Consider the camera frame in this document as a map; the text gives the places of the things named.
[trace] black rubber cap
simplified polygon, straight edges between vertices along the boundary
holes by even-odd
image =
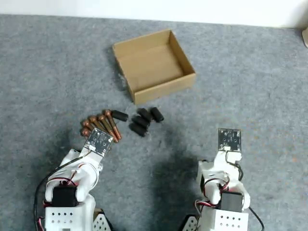
[[[115,119],[119,119],[119,120],[122,120],[122,121],[127,121],[128,120],[128,115],[123,113],[123,112],[120,112],[120,111],[117,111],[117,110],[113,110],[111,112],[111,116]]]
[[[135,116],[132,118],[132,121],[135,122],[136,124],[144,127],[145,129],[147,129],[150,125],[150,122],[145,120],[144,118],[142,118],[141,116]]]
[[[141,137],[145,137],[147,130],[144,127],[141,127],[138,124],[135,123],[131,123],[129,125],[130,130],[136,132],[138,135],[140,135]]]
[[[151,109],[151,114],[153,115],[154,117],[154,120],[159,123],[159,122],[162,122],[165,118],[163,117],[163,115],[160,113],[160,111],[158,110],[157,107],[153,107]]]
[[[148,122],[151,122],[153,119],[151,113],[148,112],[145,108],[139,108],[137,110],[138,114],[141,115],[142,118],[146,119]]]

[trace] cardboard box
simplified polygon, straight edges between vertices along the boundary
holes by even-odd
[[[135,104],[191,87],[196,73],[171,30],[113,46]]]

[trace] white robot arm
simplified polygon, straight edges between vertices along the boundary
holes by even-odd
[[[103,169],[101,161],[112,142],[112,136],[95,128],[81,152],[71,149],[48,178],[44,201],[46,231],[112,230],[103,211],[95,210],[95,200],[89,194],[98,182]],[[37,226],[44,231],[40,218]]]
[[[197,183],[204,196],[195,201],[199,216],[188,216],[180,231],[248,230],[250,196],[241,183],[243,172],[237,164],[241,158],[241,131],[218,129],[215,160],[198,163]]]

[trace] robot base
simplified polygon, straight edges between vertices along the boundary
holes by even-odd
[[[204,207],[199,220],[187,219],[180,231],[247,231],[248,213]]]

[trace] copper bolt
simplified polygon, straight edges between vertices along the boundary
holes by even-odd
[[[81,135],[84,136],[84,137],[89,137],[90,134],[91,134],[91,131],[88,128],[83,128],[81,130]]]
[[[90,123],[88,119],[82,122],[82,126],[85,128],[89,128],[91,131],[94,129],[93,125]]]
[[[121,134],[120,134],[119,130],[117,129],[116,123],[115,123],[114,119],[113,119],[112,116],[111,116],[111,111],[110,111],[110,110],[106,110],[106,111],[105,111],[105,116],[108,117],[108,120],[109,120],[109,122],[110,122],[110,124],[111,124],[113,130],[115,131],[116,137],[117,137],[119,140],[122,139]]]
[[[118,138],[116,137],[116,135],[114,134],[114,132],[112,131],[112,128],[110,127],[110,125],[108,124],[108,122],[106,121],[106,117],[104,115],[98,115],[98,120],[101,121],[101,123],[105,126],[105,128],[107,129],[107,131],[109,132],[110,135],[112,135],[114,137],[114,141],[117,143],[119,142]]]
[[[90,116],[90,117],[89,117],[89,120],[90,120],[91,123],[95,124],[95,126],[96,126],[98,129],[100,129],[100,130],[106,132],[106,129],[104,129],[104,127],[100,124],[100,122],[98,122],[96,116],[94,116],[94,115]]]

